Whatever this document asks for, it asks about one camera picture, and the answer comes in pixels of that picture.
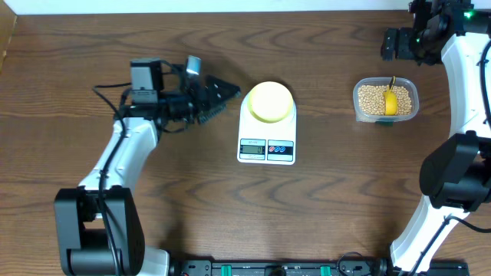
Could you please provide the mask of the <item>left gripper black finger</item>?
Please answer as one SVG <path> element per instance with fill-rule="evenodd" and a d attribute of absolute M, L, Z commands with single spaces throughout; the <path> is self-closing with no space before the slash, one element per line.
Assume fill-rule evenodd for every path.
<path fill-rule="evenodd" d="M 239 86 L 212 75 L 206 75 L 205 85 L 207 99 L 211 106 L 225 104 L 228 100 L 238 97 L 241 94 Z"/>
<path fill-rule="evenodd" d="M 216 107 L 212 107 L 210 110 L 200 111 L 197 114 L 197 123 L 202 125 L 209 122 L 212 118 L 216 117 L 218 114 L 226 109 L 225 104 L 221 104 Z"/>

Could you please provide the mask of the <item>yellow bowl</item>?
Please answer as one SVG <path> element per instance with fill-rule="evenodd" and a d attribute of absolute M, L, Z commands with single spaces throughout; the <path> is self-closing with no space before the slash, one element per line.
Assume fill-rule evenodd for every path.
<path fill-rule="evenodd" d="M 292 112 L 294 100 L 286 86 L 266 81 L 255 85 L 249 91 L 246 106 L 257 120 L 263 123 L 277 123 Z"/>

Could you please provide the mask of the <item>yellow measuring cup scoop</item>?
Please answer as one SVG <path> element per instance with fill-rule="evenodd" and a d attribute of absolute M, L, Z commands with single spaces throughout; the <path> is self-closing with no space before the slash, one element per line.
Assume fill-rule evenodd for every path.
<path fill-rule="evenodd" d="M 397 96 L 394 93 L 395 81 L 396 81 L 396 77 L 393 76 L 390 80 L 390 83 L 387 86 L 386 91 L 384 92 L 386 116 L 394 116 L 397 113 L 397 108 L 398 108 Z"/>

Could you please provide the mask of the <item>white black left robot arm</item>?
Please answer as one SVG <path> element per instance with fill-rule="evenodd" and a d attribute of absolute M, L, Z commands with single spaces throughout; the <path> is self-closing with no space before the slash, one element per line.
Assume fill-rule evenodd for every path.
<path fill-rule="evenodd" d="M 201 60 L 133 59 L 114 125 L 96 166 L 54 199 L 61 269 L 66 275 L 172 275 L 167 251 L 146 246 L 133 192 L 148 156 L 170 121 L 203 124 L 241 90 L 212 75 Z"/>

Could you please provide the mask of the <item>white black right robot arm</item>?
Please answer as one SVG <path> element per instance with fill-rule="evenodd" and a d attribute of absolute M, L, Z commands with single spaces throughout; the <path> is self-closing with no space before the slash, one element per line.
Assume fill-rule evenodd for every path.
<path fill-rule="evenodd" d="M 488 234 L 466 221 L 490 201 L 490 13 L 470 1 L 415 0 L 410 28 L 389 28 L 381 57 L 445 67 L 451 105 L 448 140 L 420 168 L 422 197 L 390 257 L 374 265 L 374 275 L 467 275 L 453 261 L 432 262 L 458 225 Z"/>

